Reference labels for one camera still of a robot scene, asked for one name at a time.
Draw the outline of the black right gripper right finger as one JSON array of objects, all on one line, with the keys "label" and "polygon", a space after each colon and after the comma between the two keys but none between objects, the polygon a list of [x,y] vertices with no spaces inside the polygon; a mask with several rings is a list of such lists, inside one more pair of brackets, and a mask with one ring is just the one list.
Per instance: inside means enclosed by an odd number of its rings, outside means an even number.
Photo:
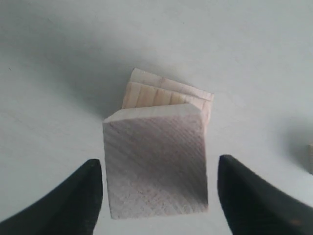
[{"label": "black right gripper right finger", "polygon": [[311,235],[312,207],[277,189],[231,155],[218,163],[218,197],[234,235]]}]

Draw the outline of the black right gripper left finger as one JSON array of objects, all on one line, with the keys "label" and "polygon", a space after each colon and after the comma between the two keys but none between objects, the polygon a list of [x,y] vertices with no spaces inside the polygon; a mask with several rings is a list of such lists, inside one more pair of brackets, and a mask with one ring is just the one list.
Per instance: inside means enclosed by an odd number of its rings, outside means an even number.
[{"label": "black right gripper left finger", "polygon": [[89,159],[55,189],[0,223],[2,235],[91,235],[102,205],[102,169]]}]

